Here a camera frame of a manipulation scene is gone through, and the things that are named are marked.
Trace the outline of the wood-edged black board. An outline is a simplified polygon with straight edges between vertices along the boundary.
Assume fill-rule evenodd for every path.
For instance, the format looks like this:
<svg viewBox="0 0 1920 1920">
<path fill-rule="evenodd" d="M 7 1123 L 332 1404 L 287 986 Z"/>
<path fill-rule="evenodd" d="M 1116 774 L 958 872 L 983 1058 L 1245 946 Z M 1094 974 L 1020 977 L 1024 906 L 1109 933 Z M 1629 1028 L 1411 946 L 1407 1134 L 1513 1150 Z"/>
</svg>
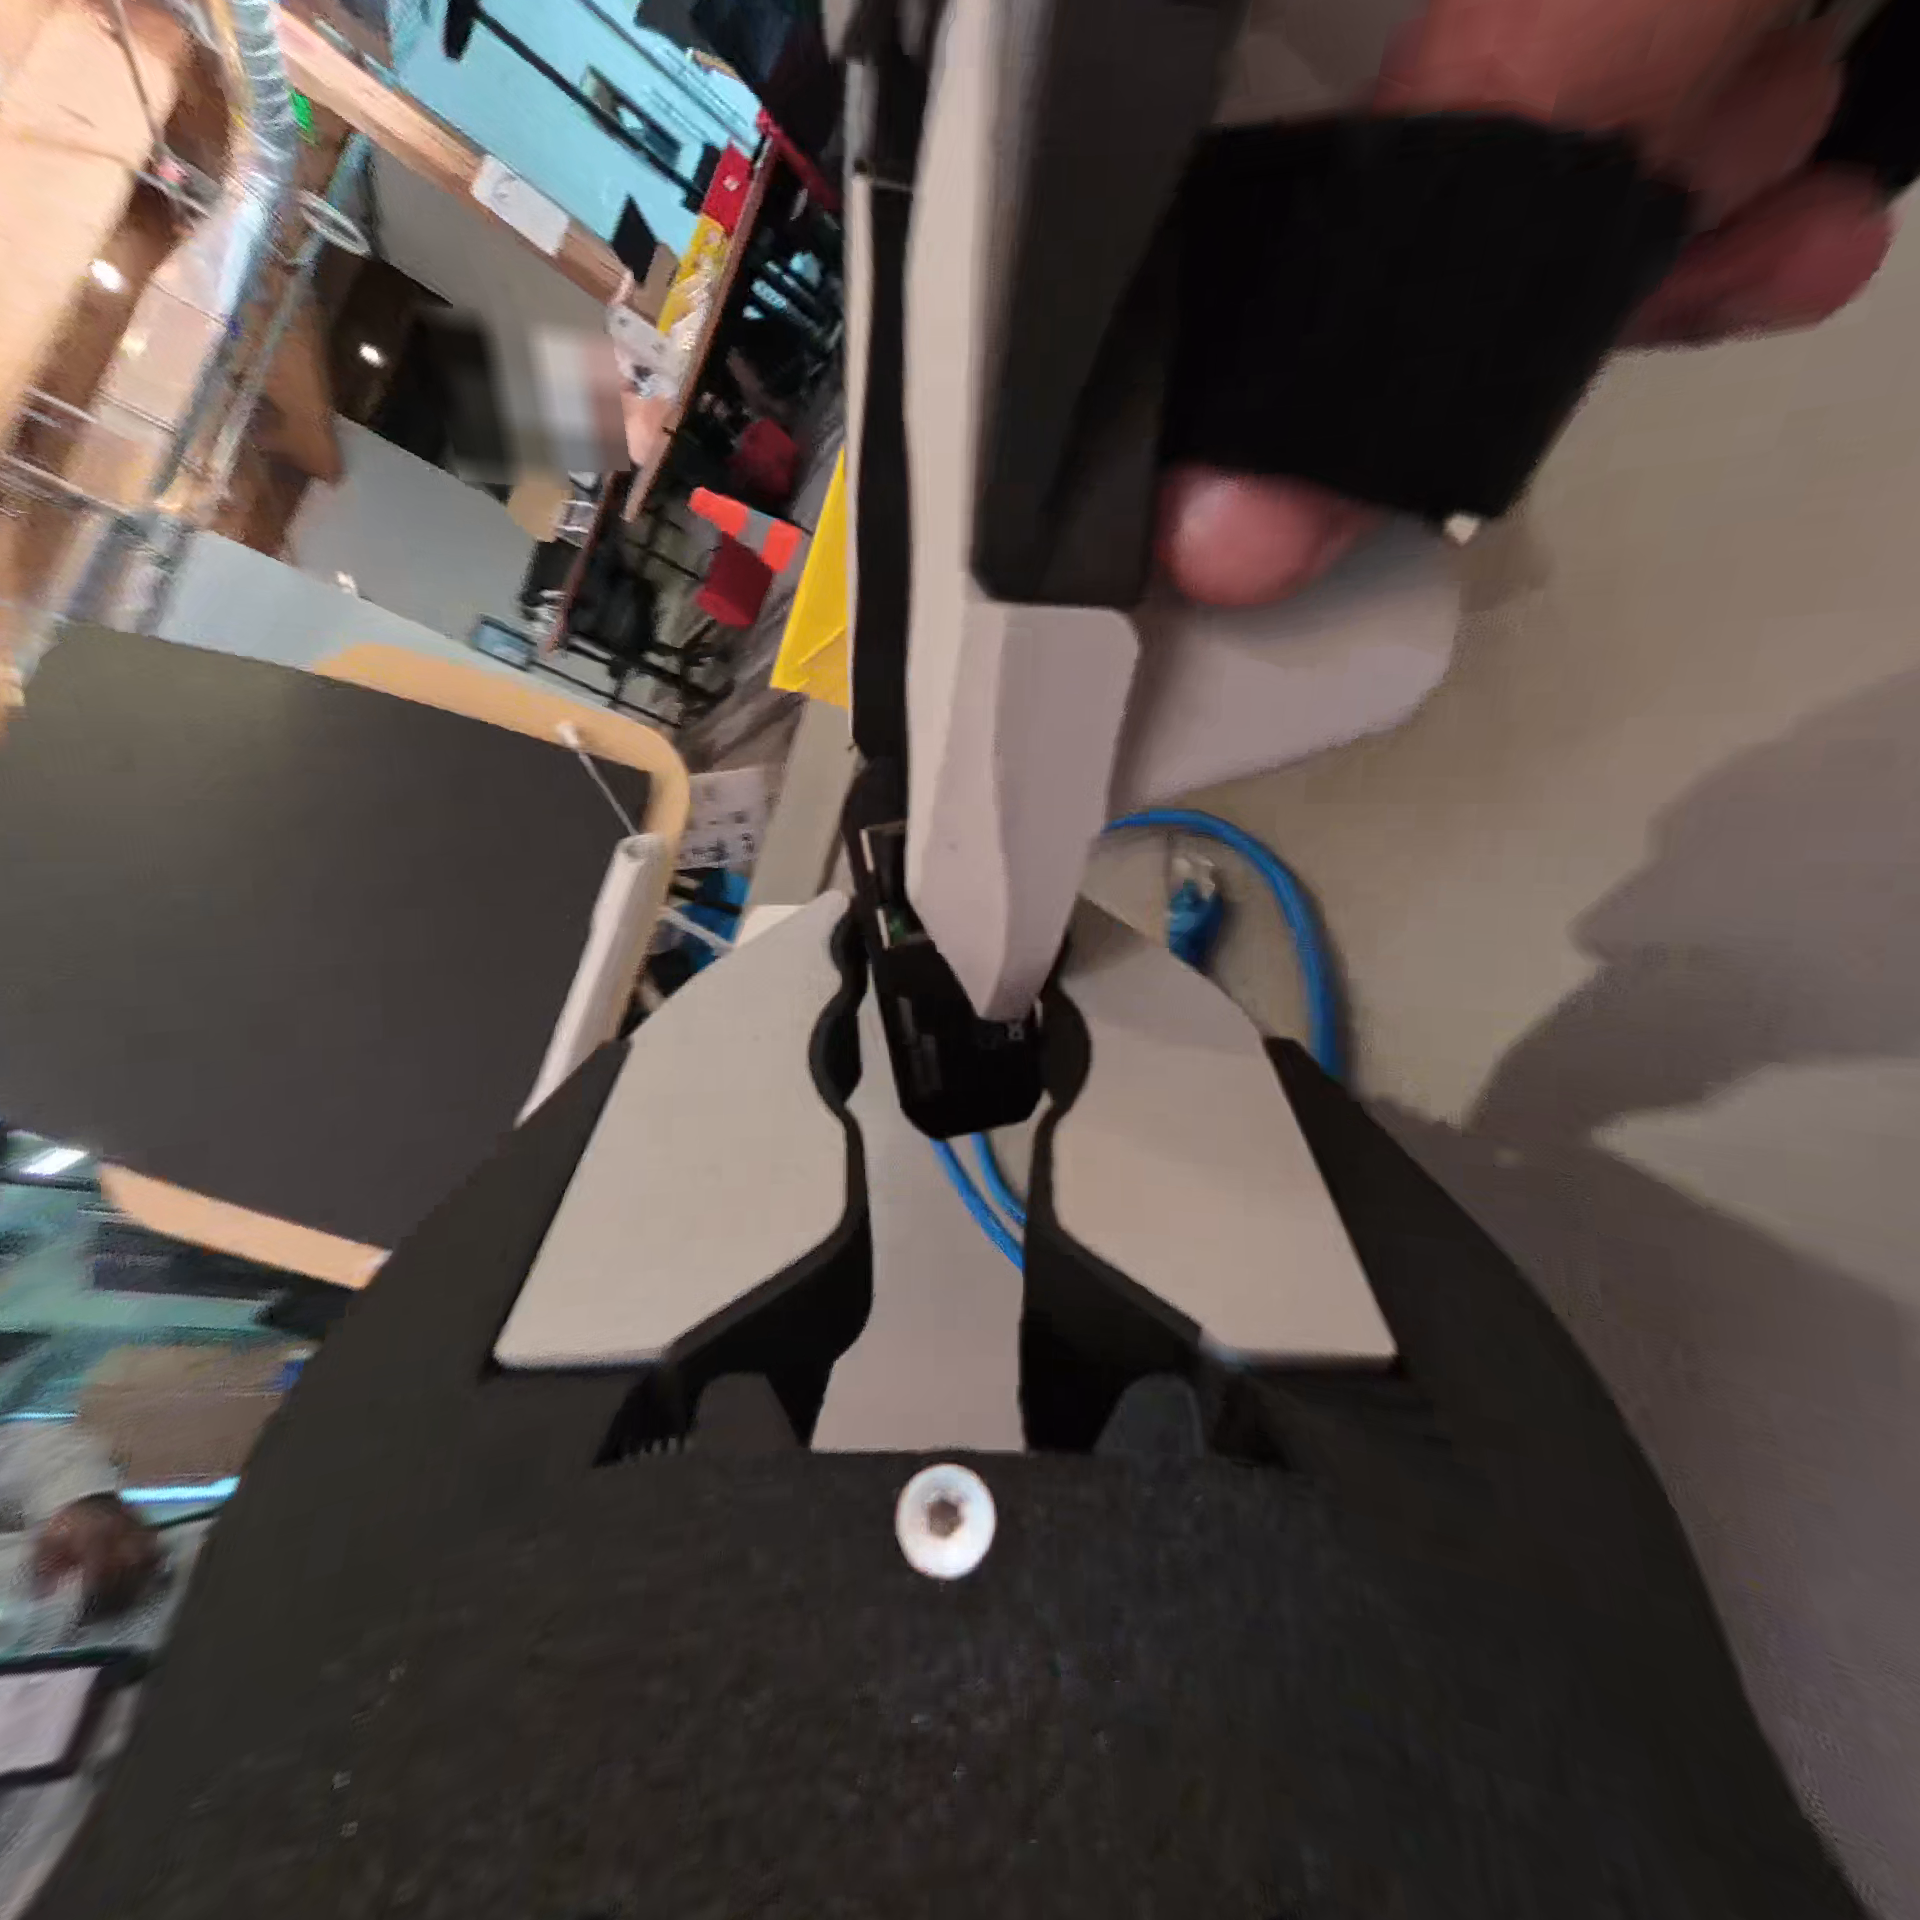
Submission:
<svg viewBox="0 0 1920 1920">
<path fill-rule="evenodd" d="M 136 1226 L 321 1287 L 528 1115 L 624 837 L 686 768 L 524 676 L 67 632 L 5 716 L 0 1096 Z"/>
</svg>

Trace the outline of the person's right hand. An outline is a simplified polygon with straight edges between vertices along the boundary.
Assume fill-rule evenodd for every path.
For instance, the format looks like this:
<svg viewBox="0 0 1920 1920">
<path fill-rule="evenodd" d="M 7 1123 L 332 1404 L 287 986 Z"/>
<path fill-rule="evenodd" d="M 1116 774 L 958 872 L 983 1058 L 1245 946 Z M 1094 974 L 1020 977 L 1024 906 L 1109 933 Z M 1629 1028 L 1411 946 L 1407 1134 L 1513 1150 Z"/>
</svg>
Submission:
<svg viewBox="0 0 1920 1920">
<path fill-rule="evenodd" d="M 1499 517 L 1612 353 L 1804 331 L 1915 179 L 1915 4 L 1411 4 L 1187 186 L 1157 566 L 1276 607 L 1383 511 Z"/>
</svg>

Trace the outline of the printed paper sheet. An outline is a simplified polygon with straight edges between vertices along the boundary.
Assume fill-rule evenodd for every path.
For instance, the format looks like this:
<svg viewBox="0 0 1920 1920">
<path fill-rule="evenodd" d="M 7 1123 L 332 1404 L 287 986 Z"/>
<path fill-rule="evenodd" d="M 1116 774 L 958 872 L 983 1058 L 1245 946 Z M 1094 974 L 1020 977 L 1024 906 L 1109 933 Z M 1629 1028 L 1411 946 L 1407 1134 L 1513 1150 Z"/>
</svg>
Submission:
<svg viewBox="0 0 1920 1920">
<path fill-rule="evenodd" d="M 777 768 L 724 768 L 686 779 L 686 820 L 679 842 L 679 872 L 733 872 L 752 876 L 765 842 Z"/>
</svg>

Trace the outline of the black ethernet adapter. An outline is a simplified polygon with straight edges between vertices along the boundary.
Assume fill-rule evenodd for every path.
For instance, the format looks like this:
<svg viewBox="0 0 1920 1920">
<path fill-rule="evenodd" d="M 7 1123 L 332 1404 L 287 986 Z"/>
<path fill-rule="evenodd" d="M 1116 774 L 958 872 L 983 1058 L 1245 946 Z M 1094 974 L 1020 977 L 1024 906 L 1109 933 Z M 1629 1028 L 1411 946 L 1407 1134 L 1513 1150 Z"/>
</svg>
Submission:
<svg viewBox="0 0 1920 1920">
<path fill-rule="evenodd" d="M 853 922 L 905 1117 L 925 1137 L 970 1137 L 1039 1102 L 1039 1011 L 984 1023 L 905 890 L 893 804 L 844 817 Z"/>
</svg>

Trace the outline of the white bar bracket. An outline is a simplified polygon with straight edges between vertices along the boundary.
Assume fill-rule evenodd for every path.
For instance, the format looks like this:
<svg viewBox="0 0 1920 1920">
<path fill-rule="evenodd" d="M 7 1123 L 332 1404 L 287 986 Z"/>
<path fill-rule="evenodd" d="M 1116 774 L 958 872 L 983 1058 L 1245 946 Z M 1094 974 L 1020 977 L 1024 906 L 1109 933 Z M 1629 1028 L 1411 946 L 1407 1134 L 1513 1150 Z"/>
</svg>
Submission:
<svg viewBox="0 0 1920 1920">
<path fill-rule="evenodd" d="M 590 1058 L 590 1050 L 616 1040 L 657 922 L 669 876 L 675 876 L 669 842 L 657 837 L 616 842 L 599 895 L 588 918 L 580 964 L 559 995 L 550 1040 L 517 1111 L 517 1123 L 528 1123 Z"/>
</svg>

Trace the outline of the yellow plastic bin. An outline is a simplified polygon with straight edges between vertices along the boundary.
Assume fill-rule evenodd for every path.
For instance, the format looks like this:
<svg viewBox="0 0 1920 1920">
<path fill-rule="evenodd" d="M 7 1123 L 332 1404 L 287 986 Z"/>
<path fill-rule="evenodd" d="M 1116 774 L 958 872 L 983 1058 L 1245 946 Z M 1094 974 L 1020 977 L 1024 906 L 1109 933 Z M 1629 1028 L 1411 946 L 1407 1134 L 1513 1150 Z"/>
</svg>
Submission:
<svg viewBox="0 0 1920 1920">
<path fill-rule="evenodd" d="M 835 453 L 806 566 L 771 654 L 771 691 L 851 714 L 851 484 Z"/>
</svg>

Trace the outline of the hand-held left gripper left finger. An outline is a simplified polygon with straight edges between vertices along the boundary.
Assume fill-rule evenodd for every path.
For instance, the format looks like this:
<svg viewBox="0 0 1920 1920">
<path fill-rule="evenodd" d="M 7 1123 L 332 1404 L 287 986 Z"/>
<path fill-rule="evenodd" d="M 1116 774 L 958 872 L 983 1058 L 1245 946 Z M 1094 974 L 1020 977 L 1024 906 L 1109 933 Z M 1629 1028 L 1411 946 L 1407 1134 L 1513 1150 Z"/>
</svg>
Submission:
<svg viewBox="0 0 1920 1920">
<path fill-rule="evenodd" d="M 827 1253 L 853 1206 L 861 940 L 733 958 L 629 1034 L 506 1308 L 498 1366 L 663 1364 Z"/>
</svg>

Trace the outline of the orange traffic cone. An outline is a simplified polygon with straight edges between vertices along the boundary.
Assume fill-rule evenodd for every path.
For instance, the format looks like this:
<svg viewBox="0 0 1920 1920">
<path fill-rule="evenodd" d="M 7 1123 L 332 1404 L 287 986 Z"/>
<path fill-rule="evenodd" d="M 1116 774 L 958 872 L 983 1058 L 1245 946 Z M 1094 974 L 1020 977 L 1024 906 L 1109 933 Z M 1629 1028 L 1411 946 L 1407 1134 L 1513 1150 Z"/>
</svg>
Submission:
<svg viewBox="0 0 1920 1920">
<path fill-rule="evenodd" d="M 691 487 L 686 493 L 691 517 L 705 517 L 712 534 L 752 554 L 765 571 L 793 566 L 802 554 L 806 534 L 793 517 L 771 517 L 733 493 Z"/>
</svg>

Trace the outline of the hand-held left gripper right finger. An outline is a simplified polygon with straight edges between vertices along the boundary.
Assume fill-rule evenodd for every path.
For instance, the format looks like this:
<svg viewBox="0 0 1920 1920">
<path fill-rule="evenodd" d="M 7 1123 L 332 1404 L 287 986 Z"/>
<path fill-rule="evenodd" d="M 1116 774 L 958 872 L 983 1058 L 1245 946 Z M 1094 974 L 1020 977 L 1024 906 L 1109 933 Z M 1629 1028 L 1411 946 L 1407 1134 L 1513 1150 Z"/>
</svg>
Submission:
<svg viewBox="0 0 1920 1920">
<path fill-rule="evenodd" d="M 1024 1306 L 1116 1374 L 1383 1374 L 1399 1337 L 1259 1028 L 1077 906 L 1047 1007 Z"/>
</svg>

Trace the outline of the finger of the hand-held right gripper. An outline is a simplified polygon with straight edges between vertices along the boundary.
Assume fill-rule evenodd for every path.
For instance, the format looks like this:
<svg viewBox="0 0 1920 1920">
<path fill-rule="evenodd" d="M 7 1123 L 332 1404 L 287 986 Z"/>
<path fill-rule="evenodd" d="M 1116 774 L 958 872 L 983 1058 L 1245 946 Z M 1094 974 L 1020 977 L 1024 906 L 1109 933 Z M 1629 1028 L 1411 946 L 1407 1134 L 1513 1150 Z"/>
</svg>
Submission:
<svg viewBox="0 0 1920 1920">
<path fill-rule="evenodd" d="M 1245 4 L 844 4 L 851 716 L 905 784 L 905 890 L 984 1023 L 1063 941 L 1109 820 L 1136 607 L 970 578 L 984 394 L 1033 186 L 1152 186 L 1208 138 Z"/>
<path fill-rule="evenodd" d="M 1152 592 L 1116 737 L 1116 809 L 1281 774 L 1400 730 L 1447 681 L 1462 581 L 1447 554 L 1347 554 L 1281 607 Z"/>
</svg>

